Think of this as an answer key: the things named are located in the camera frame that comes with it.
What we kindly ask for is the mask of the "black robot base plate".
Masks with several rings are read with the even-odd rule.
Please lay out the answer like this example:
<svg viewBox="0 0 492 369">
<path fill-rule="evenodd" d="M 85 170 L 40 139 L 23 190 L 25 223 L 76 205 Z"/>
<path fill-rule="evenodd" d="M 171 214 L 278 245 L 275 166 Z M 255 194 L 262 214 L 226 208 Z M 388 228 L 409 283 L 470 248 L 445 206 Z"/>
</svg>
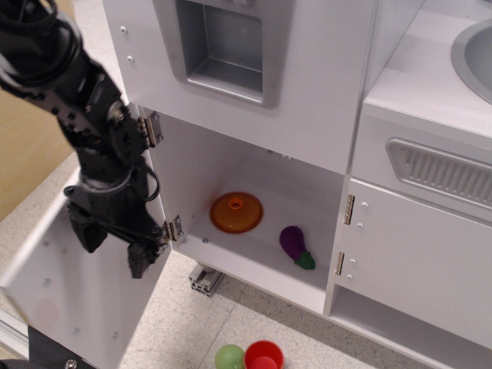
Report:
<svg viewBox="0 0 492 369">
<path fill-rule="evenodd" d="M 28 326 L 27 368 L 95 369 L 83 357 Z"/>
</svg>

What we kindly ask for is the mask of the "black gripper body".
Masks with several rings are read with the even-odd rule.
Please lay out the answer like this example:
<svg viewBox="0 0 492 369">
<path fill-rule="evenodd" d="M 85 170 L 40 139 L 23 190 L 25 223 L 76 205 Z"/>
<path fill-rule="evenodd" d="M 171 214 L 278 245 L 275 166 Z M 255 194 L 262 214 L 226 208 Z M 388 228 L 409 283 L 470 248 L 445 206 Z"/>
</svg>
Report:
<svg viewBox="0 0 492 369">
<path fill-rule="evenodd" d="M 132 172 L 123 180 L 95 188 L 87 182 L 64 189 L 69 209 L 83 209 L 104 228 L 129 244 L 133 242 L 162 243 L 162 227 L 148 213 L 146 204 L 156 199 L 148 189 L 151 172 Z"/>
</svg>

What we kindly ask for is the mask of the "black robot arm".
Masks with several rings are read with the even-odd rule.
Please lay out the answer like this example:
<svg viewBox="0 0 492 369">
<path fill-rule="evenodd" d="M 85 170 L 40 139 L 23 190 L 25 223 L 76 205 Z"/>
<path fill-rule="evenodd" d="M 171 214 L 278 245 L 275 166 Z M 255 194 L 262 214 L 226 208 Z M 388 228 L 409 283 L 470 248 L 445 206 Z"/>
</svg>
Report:
<svg viewBox="0 0 492 369">
<path fill-rule="evenodd" d="M 64 193 L 84 249 L 109 235 L 126 241 L 132 277 L 141 278 L 165 248 L 165 231 L 146 208 L 158 196 L 148 188 L 147 137 L 55 2 L 1 3 L 1 87 L 54 115 L 75 150 L 80 180 Z"/>
</svg>

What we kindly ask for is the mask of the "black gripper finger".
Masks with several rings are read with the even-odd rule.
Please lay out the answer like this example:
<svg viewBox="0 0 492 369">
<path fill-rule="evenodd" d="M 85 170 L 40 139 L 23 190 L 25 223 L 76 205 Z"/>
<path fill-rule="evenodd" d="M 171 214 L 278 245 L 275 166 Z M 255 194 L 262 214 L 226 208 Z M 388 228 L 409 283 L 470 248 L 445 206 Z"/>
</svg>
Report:
<svg viewBox="0 0 492 369">
<path fill-rule="evenodd" d="M 107 238 L 108 232 L 83 209 L 69 209 L 68 213 L 71 226 L 83 248 L 88 253 L 96 251 Z"/>
<path fill-rule="evenodd" d="M 133 242 L 128 246 L 128 265 L 131 276 L 141 279 L 150 265 L 166 250 L 166 243 Z"/>
</svg>

